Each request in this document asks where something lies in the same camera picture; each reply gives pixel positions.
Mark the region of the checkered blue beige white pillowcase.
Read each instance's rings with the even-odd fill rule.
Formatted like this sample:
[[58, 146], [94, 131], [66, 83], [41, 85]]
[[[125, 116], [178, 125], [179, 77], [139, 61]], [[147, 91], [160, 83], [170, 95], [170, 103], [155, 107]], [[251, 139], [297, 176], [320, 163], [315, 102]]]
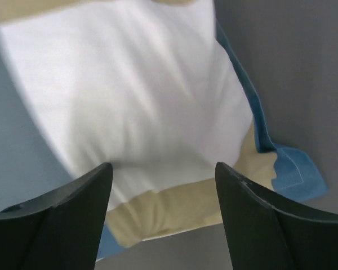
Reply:
[[[94, 1], [0, 1], [0, 23], [87, 2]], [[181, 5], [192, 1], [153, 2]], [[253, 114], [239, 159], [230, 166], [254, 182], [298, 202], [324, 195], [327, 186], [311, 158], [299, 149], [276, 144], [269, 137], [258, 94], [217, 20], [216, 39], [229, 56]], [[3, 69], [3, 84], [14, 89], [14, 96], [24, 105], [23, 114], [29, 122], [29, 129], [38, 138], [37, 143], [31, 143], [28, 136], [24, 136], [20, 144], [27, 145], [28, 150], [20, 151], [19, 157], [23, 159], [28, 155], [38, 164], [48, 158], [55, 172], [63, 175], [63, 179], [57, 180], [19, 179], [13, 187], [9, 187], [8, 181], [0, 183], [2, 210], [78, 177], [72, 176], [66, 170], [44, 137], [14, 82], [1, 49], [0, 67]], [[221, 222], [214, 176], [159, 192], [148, 191], [115, 209], [107, 208], [97, 258], [104, 259], [145, 240], [171, 236]]]

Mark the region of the white pillow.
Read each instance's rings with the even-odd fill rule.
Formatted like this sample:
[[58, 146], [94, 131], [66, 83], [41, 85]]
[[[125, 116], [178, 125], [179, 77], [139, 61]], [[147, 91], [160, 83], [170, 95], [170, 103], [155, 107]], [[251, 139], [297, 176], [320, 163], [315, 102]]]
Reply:
[[0, 22], [0, 49], [74, 177], [114, 167], [109, 209], [234, 165], [253, 114], [213, 1], [94, 1]]

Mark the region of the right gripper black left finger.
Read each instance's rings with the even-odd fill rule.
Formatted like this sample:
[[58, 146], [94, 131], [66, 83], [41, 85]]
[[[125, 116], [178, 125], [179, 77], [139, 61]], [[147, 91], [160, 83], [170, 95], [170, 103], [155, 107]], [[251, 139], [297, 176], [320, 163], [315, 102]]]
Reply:
[[94, 269], [112, 179], [103, 163], [0, 212], [0, 269]]

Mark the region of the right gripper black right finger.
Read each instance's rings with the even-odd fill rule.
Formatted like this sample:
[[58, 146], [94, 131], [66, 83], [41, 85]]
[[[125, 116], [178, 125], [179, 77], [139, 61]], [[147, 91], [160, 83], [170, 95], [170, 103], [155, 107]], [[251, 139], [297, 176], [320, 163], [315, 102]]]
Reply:
[[233, 269], [337, 269], [338, 214], [290, 200], [225, 163], [215, 182]]

